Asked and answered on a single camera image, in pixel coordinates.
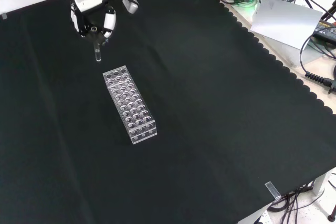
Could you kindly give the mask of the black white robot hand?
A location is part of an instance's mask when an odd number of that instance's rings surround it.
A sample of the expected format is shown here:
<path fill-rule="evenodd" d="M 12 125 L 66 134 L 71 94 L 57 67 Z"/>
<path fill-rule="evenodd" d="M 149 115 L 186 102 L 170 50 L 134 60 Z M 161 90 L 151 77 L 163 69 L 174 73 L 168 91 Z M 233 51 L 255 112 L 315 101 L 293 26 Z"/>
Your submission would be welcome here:
<path fill-rule="evenodd" d="M 122 0 L 130 14 L 134 14 L 139 3 L 137 0 Z M 93 23 L 88 14 L 94 10 L 105 10 L 102 26 Z M 109 0 L 72 0 L 70 4 L 70 20 L 76 32 L 84 39 L 104 45 L 113 34 L 116 26 L 116 12 Z"/>

